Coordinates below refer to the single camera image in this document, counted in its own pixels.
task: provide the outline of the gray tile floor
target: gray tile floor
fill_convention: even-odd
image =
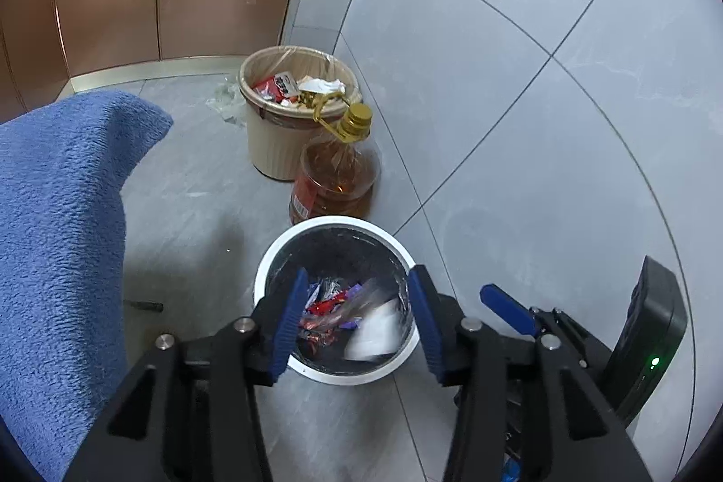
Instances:
[[[205,105],[222,82],[222,75],[187,76],[120,86],[175,121],[122,191],[124,296],[165,306],[161,314],[125,307],[131,362],[162,331],[201,337],[250,312],[257,265],[289,227],[291,185],[260,175],[247,156],[245,129]],[[410,241],[417,250],[434,247]],[[436,385],[420,349],[394,376],[360,387],[319,384],[287,370],[275,387],[258,389],[275,480],[439,481],[453,394]]]

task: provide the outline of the trash can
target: trash can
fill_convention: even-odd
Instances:
[[[300,46],[276,46],[251,54],[241,65],[239,84],[246,98],[246,126],[251,161],[259,171],[276,180],[294,180],[299,169],[301,148],[321,129],[314,122],[313,110],[285,107],[264,100],[254,86],[281,72],[296,80],[305,75],[344,83],[349,102],[360,102],[357,77],[351,68],[323,51]],[[340,99],[330,101],[322,115],[327,121],[339,119],[346,111]]]
[[[254,304],[284,282],[293,282],[301,267],[308,271],[310,283],[324,276],[339,276],[353,283],[379,281],[379,289],[387,291],[397,308],[399,347],[395,352],[362,361],[329,355],[310,357],[297,339],[288,359],[289,367],[317,382],[366,384],[391,374],[419,341],[406,282],[413,266],[409,252],[376,225],[348,216],[316,217],[287,229],[270,245],[256,273]]]

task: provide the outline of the blue towel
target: blue towel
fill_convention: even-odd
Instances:
[[[48,482],[126,373],[120,190],[172,124],[99,91],[0,126],[0,416]]]

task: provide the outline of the metal screw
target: metal screw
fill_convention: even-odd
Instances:
[[[170,333],[163,333],[155,338],[155,347],[159,350],[167,350],[174,346],[176,338]]]
[[[542,347],[550,351],[556,350],[560,345],[562,345],[559,337],[557,335],[553,335],[552,333],[546,333],[545,335],[540,337],[540,342],[542,344]]]
[[[234,322],[234,329],[239,333],[248,333],[256,329],[256,322],[251,317],[241,317]]]
[[[479,331],[482,329],[482,322],[476,317],[464,317],[459,324],[465,331]]]

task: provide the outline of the blue gripper pad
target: blue gripper pad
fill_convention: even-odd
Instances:
[[[309,297],[309,275],[306,269],[299,269],[296,275],[294,286],[286,300],[286,305],[281,312],[281,318],[276,326],[276,333],[273,336],[273,351],[269,373],[274,382],[283,374],[288,364],[288,356],[294,349],[296,334],[299,332],[299,319],[304,312],[306,299]]]
[[[517,333],[532,337],[537,335],[534,315],[497,285],[483,286],[479,291],[479,300]]]
[[[415,266],[407,276],[407,289],[411,311],[417,323],[419,339],[422,340],[424,357],[427,359],[429,371],[435,375],[439,382],[444,377],[444,364],[442,361],[442,333],[437,326],[435,315],[429,304],[428,296],[437,295],[432,279],[424,266]]]

